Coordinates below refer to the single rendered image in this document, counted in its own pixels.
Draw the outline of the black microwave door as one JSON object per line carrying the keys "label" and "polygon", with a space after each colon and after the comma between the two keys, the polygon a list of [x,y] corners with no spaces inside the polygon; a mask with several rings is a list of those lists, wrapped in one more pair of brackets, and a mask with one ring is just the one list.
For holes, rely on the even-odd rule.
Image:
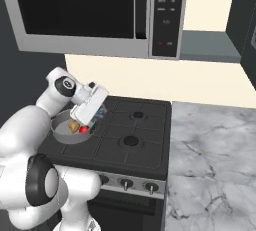
{"label": "black microwave door", "polygon": [[5,0],[21,51],[147,58],[146,38],[135,36],[135,0]]}

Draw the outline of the black hob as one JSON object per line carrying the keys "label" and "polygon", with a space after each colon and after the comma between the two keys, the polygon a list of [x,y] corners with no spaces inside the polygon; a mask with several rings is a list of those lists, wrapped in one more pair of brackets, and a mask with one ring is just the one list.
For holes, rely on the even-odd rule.
{"label": "black hob", "polygon": [[48,135],[39,151],[58,165],[164,180],[171,103],[110,96],[105,106],[107,113],[88,140],[69,145]]}

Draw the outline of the black and silver oven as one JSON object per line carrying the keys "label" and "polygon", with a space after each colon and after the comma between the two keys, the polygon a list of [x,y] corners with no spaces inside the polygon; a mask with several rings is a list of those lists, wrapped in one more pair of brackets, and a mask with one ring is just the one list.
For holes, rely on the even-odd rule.
{"label": "black and silver oven", "polygon": [[[109,182],[101,186],[99,194],[88,202],[88,207],[102,231],[164,231],[165,181],[105,172],[99,175],[107,176]],[[133,186],[125,191],[120,184],[121,179],[130,179]],[[145,189],[148,182],[157,184],[159,189],[150,194]],[[95,200],[127,201],[143,205],[155,203],[155,210],[106,207],[95,204]]]}

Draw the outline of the dark grey wall cupboard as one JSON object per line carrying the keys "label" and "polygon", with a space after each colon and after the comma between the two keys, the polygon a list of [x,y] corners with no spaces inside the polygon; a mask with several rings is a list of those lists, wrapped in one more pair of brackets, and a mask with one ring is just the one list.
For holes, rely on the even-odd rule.
{"label": "dark grey wall cupboard", "polygon": [[180,58],[238,63],[256,90],[256,0],[232,0],[224,32],[183,31]]}

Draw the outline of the grey cooking pot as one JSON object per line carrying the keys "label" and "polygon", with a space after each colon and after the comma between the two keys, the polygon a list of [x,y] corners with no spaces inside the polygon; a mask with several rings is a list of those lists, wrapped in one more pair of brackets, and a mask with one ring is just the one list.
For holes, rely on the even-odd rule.
{"label": "grey cooking pot", "polygon": [[68,123],[71,121],[70,111],[65,110],[59,113],[53,120],[51,130],[54,138],[63,144],[78,144],[88,140],[96,130],[96,124],[93,122],[89,123],[89,129],[83,133],[77,131],[72,133],[68,127]]}

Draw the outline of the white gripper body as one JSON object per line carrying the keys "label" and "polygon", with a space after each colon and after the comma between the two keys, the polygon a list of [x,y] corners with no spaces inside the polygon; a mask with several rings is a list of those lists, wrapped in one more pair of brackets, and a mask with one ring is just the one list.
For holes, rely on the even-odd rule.
{"label": "white gripper body", "polygon": [[70,117],[80,125],[88,125],[101,108],[107,96],[108,91],[104,87],[96,85],[81,103],[75,104],[70,111]]}

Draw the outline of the silver microwave oven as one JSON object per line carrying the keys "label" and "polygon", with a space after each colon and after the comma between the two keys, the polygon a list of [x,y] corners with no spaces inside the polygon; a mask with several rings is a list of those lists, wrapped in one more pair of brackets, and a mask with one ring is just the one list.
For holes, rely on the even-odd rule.
{"label": "silver microwave oven", "polygon": [[186,0],[149,0],[150,55],[145,59],[178,59]]}

